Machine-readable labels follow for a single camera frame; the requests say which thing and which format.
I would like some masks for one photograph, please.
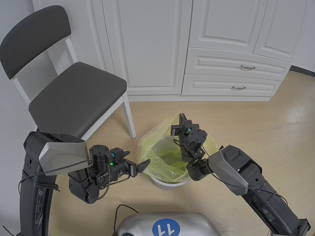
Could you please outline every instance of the chair frame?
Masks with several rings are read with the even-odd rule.
[[[74,52],[70,37],[69,36],[65,37],[64,40],[67,44],[69,53],[70,53],[71,58],[73,60],[73,63],[78,62],[78,59],[77,59],[77,56]],[[11,81],[13,81],[14,85],[17,87],[17,89],[20,92],[20,94],[22,95],[23,99],[29,105],[31,100],[27,96],[24,89],[22,88],[18,78],[16,76],[14,76],[11,79]],[[120,105],[122,105],[122,107],[123,107],[123,112],[124,112],[124,116],[125,116],[126,123],[128,126],[129,134],[130,134],[132,139],[135,139],[136,138],[136,131],[135,131],[134,123],[133,123],[132,116],[131,116],[127,91],[124,92],[124,94],[88,129],[88,131],[81,137],[81,139],[86,141]]]

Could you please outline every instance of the white drawer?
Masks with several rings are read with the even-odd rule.
[[[185,73],[283,81],[290,67],[291,63],[251,53],[188,48]]]
[[[274,96],[280,84],[257,78],[185,74],[182,95]]]

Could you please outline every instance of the yellow trash bag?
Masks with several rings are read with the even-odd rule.
[[[171,125],[179,123],[179,114],[180,112],[147,132],[138,143],[138,163],[151,160],[144,173],[165,183],[180,183],[191,179],[186,169],[187,163],[181,159],[180,147],[173,141],[178,136],[170,135]],[[217,144],[210,135],[203,146],[209,155],[218,151]]]

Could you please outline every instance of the gray chair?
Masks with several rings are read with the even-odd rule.
[[[87,140],[120,106],[130,136],[136,137],[127,97],[127,83],[111,73],[78,62],[69,35],[67,13],[53,5],[20,21],[0,45],[0,61],[8,78],[29,104],[29,112],[42,132],[65,133]],[[30,100],[16,74],[40,53],[64,39],[74,64]]]

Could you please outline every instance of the light wood floor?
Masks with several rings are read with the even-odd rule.
[[[131,112],[137,132],[131,139],[121,107],[88,140],[88,148],[104,144],[130,150],[136,161],[139,139],[177,111],[199,123],[218,145],[239,147],[263,168],[268,182],[289,202],[299,218],[307,218],[315,233],[315,78],[289,72],[270,102],[135,102]],[[88,205],[74,197],[68,176],[57,177],[49,231],[52,236],[112,235],[119,204],[140,213],[195,211],[206,215],[222,236],[266,236],[268,228],[254,211],[227,187],[208,176],[174,191],[161,190],[141,174],[110,187]],[[132,211],[121,208],[120,223]]]

